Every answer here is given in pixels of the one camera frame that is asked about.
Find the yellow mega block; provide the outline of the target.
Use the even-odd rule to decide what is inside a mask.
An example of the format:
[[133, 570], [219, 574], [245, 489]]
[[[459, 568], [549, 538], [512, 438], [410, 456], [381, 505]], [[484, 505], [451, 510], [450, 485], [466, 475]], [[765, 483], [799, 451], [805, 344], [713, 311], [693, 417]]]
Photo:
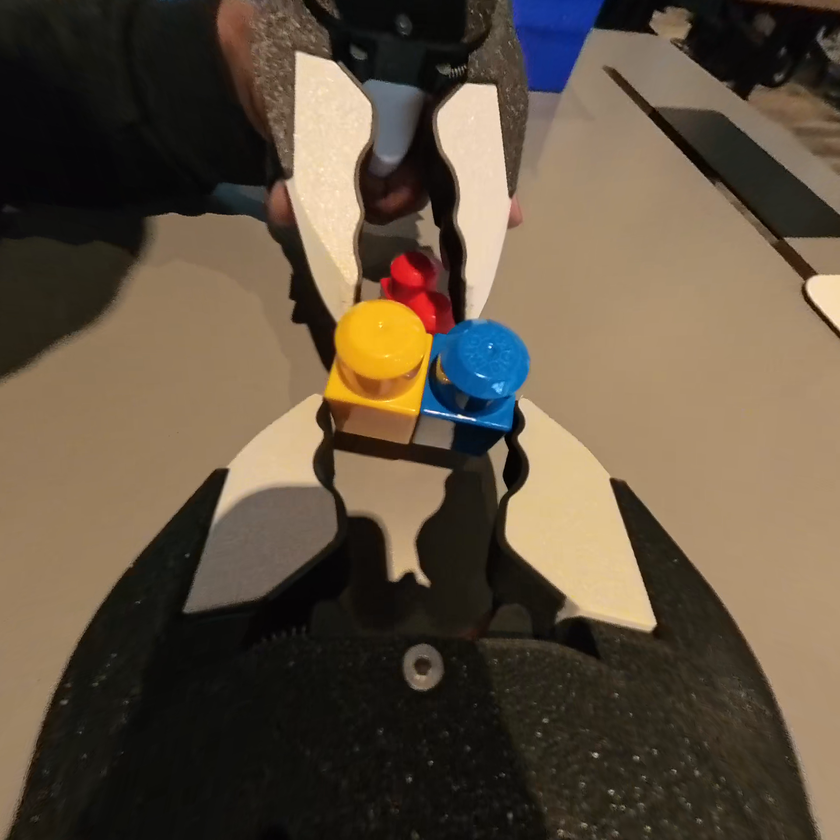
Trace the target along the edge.
[[345, 434], [408, 445], [426, 389], [433, 337], [407, 306], [386, 299], [354, 305], [334, 332], [324, 400]]

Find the person's left forearm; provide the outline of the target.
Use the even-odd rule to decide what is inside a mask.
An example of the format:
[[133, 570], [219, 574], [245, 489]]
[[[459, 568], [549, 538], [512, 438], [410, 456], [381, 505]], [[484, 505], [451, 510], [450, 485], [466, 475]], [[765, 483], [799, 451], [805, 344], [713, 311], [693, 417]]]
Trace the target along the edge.
[[262, 186], [220, 23], [243, 2], [2, 2], [2, 207]]

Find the black flat panel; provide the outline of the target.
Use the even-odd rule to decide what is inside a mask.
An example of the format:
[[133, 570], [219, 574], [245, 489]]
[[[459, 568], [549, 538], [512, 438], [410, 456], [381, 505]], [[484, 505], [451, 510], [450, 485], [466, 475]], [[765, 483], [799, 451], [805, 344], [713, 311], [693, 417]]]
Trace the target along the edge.
[[838, 238], [838, 212], [720, 112], [658, 108], [667, 126], [779, 238]]

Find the blue mega block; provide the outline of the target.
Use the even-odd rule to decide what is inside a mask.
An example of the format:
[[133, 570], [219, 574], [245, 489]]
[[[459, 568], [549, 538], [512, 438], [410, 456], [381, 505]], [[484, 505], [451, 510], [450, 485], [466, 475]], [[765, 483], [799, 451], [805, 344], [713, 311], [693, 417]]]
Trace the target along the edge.
[[499, 322], [466, 320], [435, 335], [413, 445], [485, 454], [511, 431], [529, 373], [526, 344]]

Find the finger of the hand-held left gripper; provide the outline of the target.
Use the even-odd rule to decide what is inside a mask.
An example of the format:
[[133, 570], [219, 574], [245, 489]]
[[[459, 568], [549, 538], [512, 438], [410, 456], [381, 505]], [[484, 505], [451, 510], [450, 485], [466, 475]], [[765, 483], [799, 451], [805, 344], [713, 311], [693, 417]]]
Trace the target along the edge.
[[297, 52], [293, 116], [290, 201], [301, 243], [326, 309], [348, 310], [361, 293], [358, 181], [373, 108], [340, 64]]
[[468, 82], [434, 111], [444, 197], [440, 238], [456, 319], [481, 316], [499, 267], [511, 198], [497, 88]]

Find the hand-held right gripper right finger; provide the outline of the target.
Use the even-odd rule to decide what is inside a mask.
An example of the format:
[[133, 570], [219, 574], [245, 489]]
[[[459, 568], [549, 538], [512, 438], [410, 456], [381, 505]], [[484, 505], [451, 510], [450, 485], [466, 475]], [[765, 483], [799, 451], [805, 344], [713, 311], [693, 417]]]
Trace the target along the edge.
[[652, 633], [654, 609], [609, 473], [527, 398], [507, 438], [497, 524], [497, 596], [537, 634], [584, 618]]

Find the blue plastic bin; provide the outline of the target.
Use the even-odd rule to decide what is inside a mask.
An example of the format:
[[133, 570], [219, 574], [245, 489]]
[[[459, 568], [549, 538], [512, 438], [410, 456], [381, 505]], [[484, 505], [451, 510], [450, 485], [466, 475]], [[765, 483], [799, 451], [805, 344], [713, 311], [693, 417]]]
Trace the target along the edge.
[[565, 88], [603, 1], [513, 1], [530, 91]]

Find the person's left hand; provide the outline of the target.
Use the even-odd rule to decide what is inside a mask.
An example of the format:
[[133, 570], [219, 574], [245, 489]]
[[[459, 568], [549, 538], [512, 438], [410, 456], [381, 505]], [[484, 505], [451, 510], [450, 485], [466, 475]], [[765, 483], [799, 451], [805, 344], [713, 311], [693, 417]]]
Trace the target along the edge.
[[[266, 142], [266, 148], [273, 150], [266, 104], [256, 81], [253, 48], [255, 11], [251, 2], [220, 2], [216, 12], [217, 40], [239, 106], [251, 127]], [[273, 235], [294, 225], [295, 215], [283, 181], [275, 181], [266, 189], [264, 205], [266, 222]]]

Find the dark background furniture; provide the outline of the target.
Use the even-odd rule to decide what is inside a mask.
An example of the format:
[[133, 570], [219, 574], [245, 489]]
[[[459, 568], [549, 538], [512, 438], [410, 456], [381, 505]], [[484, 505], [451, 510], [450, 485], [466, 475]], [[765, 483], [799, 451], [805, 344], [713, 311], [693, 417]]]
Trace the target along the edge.
[[689, 58], [748, 100], [793, 78], [819, 38], [838, 32], [838, 2], [695, 2], [681, 43]]

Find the white flat object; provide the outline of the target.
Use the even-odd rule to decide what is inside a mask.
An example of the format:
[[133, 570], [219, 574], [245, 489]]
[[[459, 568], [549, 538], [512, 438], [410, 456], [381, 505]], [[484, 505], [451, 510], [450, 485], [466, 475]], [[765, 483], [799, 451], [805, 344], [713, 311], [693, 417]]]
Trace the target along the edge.
[[803, 283], [803, 294], [826, 326], [839, 336], [839, 283], [834, 275], [815, 275]]

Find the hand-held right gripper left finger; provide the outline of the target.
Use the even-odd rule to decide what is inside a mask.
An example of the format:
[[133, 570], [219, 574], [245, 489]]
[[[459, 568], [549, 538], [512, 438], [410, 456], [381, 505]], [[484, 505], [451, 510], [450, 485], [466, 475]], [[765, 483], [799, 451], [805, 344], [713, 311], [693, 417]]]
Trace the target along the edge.
[[228, 464], [186, 615], [278, 594], [340, 534], [333, 421], [319, 394], [266, 426]]

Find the red mega block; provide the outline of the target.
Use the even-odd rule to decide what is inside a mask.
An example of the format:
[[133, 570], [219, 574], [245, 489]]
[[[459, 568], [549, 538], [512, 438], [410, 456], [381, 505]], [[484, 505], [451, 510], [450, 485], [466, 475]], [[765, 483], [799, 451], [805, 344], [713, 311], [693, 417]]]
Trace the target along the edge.
[[430, 334], [447, 334], [455, 319], [450, 299], [438, 289], [442, 266], [436, 258], [409, 251], [391, 263], [381, 279], [381, 297], [396, 301], [412, 310]]

